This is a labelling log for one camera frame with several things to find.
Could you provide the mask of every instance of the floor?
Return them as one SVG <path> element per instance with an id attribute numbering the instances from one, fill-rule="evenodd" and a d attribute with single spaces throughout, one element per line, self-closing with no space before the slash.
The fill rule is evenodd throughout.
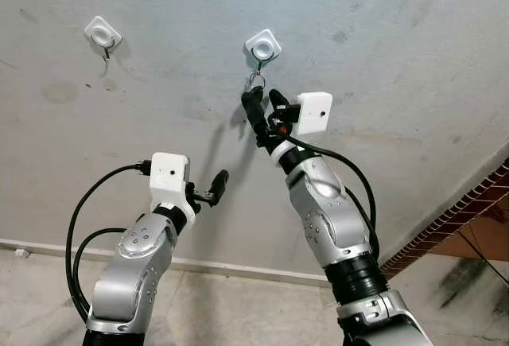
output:
<path id="1" fill-rule="evenodd" d="M 1 346 L 81 344 L 63 259 L 0 250 L 0 265 Z M 509 264 L 496 265 L 509 274 Z M 103 268 L 83 262 L 86 293 Z M 427 255 L 390 283 L 436 346 L 509 345 L 507 289 L 479 261 Z M 157 289 L 146 345 L 341 345 L 335 310 L 325 288 L 171 270 Z"/>

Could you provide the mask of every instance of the white wall hook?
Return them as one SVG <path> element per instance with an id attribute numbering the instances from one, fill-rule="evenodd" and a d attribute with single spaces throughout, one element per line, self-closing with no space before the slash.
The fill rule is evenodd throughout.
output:
<path id="1" fill-rule="evenodd" d="M 100 16 L 95 16 L 84 32 L 93 44 L 104 49 L 103 59 L 106 62 L 110 59 L 110 52 L 122 42 L 122 35 Z"/>
<path id="2" fill-rule="evenodd" d="M 244 44 L 248 52 L 250 52 L 256 60 L 264 62 L 273 60 L 281 53 L 281 46 L 272 34 L 270 29 L 264 29 L 262 32 L 255 34 Z"/>

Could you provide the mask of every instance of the black cable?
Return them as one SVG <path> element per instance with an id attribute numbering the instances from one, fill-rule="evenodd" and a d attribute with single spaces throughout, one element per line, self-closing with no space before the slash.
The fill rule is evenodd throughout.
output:
<path id="1" fill-rule="evenodd" d="M 123 233 L 125 230 L 126 230 L 125 228 L 104 228 L 95 231 L 94 233 L 89 235 L 85 240 L 83 240 L 80 247 L 78 248 L 78 251 L 76 252 L 76 255 L 74 256 L 74 263 L 72 264 L 72 283 L 74 284 L 74 287 L 76 289 L 78 299 L 80 300 L 80 303 L 86 312 L 88 312 L 88 310 L 90 309 L 90 305 L 88 304 L 87 299 L 85 298 L 85 295 L 81 290 L 80 276 L 78 275 L 78 271 L 80 269 L 81 255 L 83 254 L 85 247 L 88 245 L 88 243 L 90 243 L 97 236 L 100 236 L 105 233 Z"/>
<path id="2" fill-rule="evenodd" d="M 357 199 L 357 196 L 348 188 L 344 187 L 344 190 L 350 196 L 350 199 L 352 199 L 353 203 L 356 205 L 357 210 L 359 211 L 360 215 L 363 217 L 364 223 L 366 224 L 367 229 L 369 230 L 369 243 L 371 245 L 371 250 L 373 254 L 373 258 L 378 261 L 379 255 L 380 255 L 380 243 L 379 238 L 376 235 L 375 229 L 371 225 L 371 221 L 367 217 L 366 211 L 364 211 L 364 208 L 362 204 L 359 202 L 359 199 Z"/>
<path id="3" fill-rule="evenodd" d="M 474 244 L 472 244 L 472 243 L 470 242 L 470 240 L 469 240 L 469 239 L 467 239 L 467 238 L 465 237 L 465 235 L 463 235 L 463 234 L 461 233 L 461 231 L 458 231 L 458 233 L 459 233 L 459 234 L 460 234 L 460 236 L 463 238 L 463 240 L 464 240 L 464 241 L 466 241 L 466 242 L 468 243 L 468 245 L 469 245 L 469 246 L 470 246 L 470 247 L 471 247 L 471 248 L 472 248 L 472 249 L 473 249 L 473 250 L 477 253 L 477 255 L 478 255 L 479 257 L 481 257 L 481 259 L 482 259 L 485 263 L 487 263 L 487 265 L 488 265 L 490 268 L 492 268 L 492 269 L 493 269 L 493 271 L 494 271 L 495 273 L 497 273 L 497 274 L 499 275 L 499 277 L 500 277 L 500 278 L 502 278 L 502 281 L 504 281 L 504 282 L 505 282 L 506 286 L 507 286 L 507 287 L 509 287 L 509 281 L 508 281 L 508 280 L 507 280 L 507 279 L 506 279 L 506 278 L 505 278 L 505 277 L 504 277 L 504 276 L 503 276 L 503 275 L 502 275 L 502 274 L 501 274 L 501 273 L 500 273 L 500 272 L 499 272 L 499 271 L 498 271 L 498 270 L 497 270 L 497 269 L 496 269 L 496 268 L 495 268 L 495 267 L 494 267 L 494 266 L 493 266 L 493 265 L 492 265 L 492 264 L 491 264 L 491 263 L 490 263 L 490 262 L 489 262 L 489 261 L 488 261 L 488 260 L 484 257 L 484 255 L 483 255 L 482 253 L 480 253 L 480 251 L 477 249 L 477 247 L 476 247 Z"/>
<path id="4" fill-rule="evenodd" d="M 347 165 L 357 175 L 357 177 L 362 182 L 364 189 L 366 190 L 367 201 L 369 203 L 369 217 L 370 217 L 370 221 L 371 221 L 371 226 L 373 227 L 373 231 L 376 229 L 375 196 L 373 195 L 373 190 L 371 189 L 369 181 L 367 181 L 367 178 L 364 176 L 363 172 L 360 170 L 359 167 L 357 167 L 357 165 L 354 162 L 352 162 L 350 159 L 348 159 L 347 157 L 345 157 L 341 154 L 335 153 L 334 151 L 322 149 L 320 147 L 310 145 L 306 142 L 299 141 L 298 139 L 290 137 L 288 134 L 285 134 L 285 133 L 281 132 L 280 130 L 278 130 L 277 135 L 283 137 L 288 142 L 292 142 L 296 146 L 302 147 L 307 150 L 311 150 L 317 154 L 322 154 L 327 157 L 333 157 L 334 159 Z"/>
<path id="5" fill-rule="evenodd" d="M 67 285 L 69 288 L 69 292 L 71 293 L 71 299 L 74 303 L 74 306 L 78 310 L 78 313 L 80 314 L 81 319 L 86 322 L 87 321 L 87 311 L 85 308 L 81 305 L 81 302 L 79 300 L 78 292 L 76 288 L 74 287 L 74 283 L 72 280 L 72 267 L 71 267 L 71 250 L 72 250 L 72 234 L 74 232 L 74 227 L 76 225 L 76 219 L 78 218 L 78 214 L 80 213 L 81 208 L 87 201 L 87 199 L 90 197 L 90 195 L 106 180 L 113 177 L 117 173 L 121 173 L 122 171 L 126 171 L 128 169 L 138 169 L 144 172 L 141 169 L 140 164 L 135 165 L 125 165 L 123 167 L 120 167 L 119 169 L 115 169 L 111 171 L 110 173 L 107 173 L 102 178 L 100 178 L 93 186 L 90 187 L 90 189 L 85 193 L 85 195 L 81 198 L 78 205 L 76 205 L 76 208 L 74 212 L 72 213 L 71 222 L 69 223 L 69 228 L 67 232 L 67 239 L 65 241 L 65 277 L 67 279 Z"/>

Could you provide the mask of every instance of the white plastic mount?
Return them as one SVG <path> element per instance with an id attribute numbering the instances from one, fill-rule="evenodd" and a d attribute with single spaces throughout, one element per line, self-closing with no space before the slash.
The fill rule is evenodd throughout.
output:
<path id="1" fill-rule="evenodd" d="M 185 197 L 188 181 L 189 159 L 184 155 L 155 153 L 150 166 L 150 193 L 152 212 L 159 204 L 166 208 L 177 206 L 187 219 L 187 227 L 196 220 L 191 205 Z"/>
<path id="2" fill-rule="evenodd" d="M 93 44 L 110 51 L 122 42 L 121 34 L 100 16 L 95 16 L 84 32 Z"/>
<path id="3" fill-rule="evenodd" d="M 332 95 L 324 91 L 302 93 L 297 96 L 297 101 L 301 105 L 301 112 L 299 122 L 293 127 L 293 132 L 296 135 L 319 133 L 327 130 Z"/>
<path id="4" fill-rule="evenodd" d="M 272 60 L 281 53 L 281 46 L 270 29 L 255 34 L 244 45 L 248 52 L 261 61 Z"/>

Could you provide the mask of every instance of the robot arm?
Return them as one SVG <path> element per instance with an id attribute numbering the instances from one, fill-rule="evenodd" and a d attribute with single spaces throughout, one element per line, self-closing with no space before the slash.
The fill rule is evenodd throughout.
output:
<path id="1" fill-rule="evenodd" d="M 188 167 L 182 155 L 153 156 L 150 213 L 123 233 L 95 284 L 84 346 L 143 345 L 159 278 L 169 268 L 178 235 L 200 210 L 195 200 L 216 205 L 227 182 L 227 172 L 221 171 L 211 190 L 199 193 L 188 182 Z"/>
<path id="2" fill-rule="evenodd" d="M 320 155 L 278 135 L 264 118 L 260 92 L 255 88 L 244 93 L 242 103 L 258 146 L 265 147 L 287 174 L 289 197 L 301 217 L 306 240 L 340 304 L 337 314 L 344 344 L 431 345 L 399 293 L 389 289 L 372 255 L 368 230 L 340 179 Z M 298 110 L 305 108 L 289 105 L 275 90 L 270 100 L 278 117 L 283 117 L 283 132 L 290 132 Z"/>

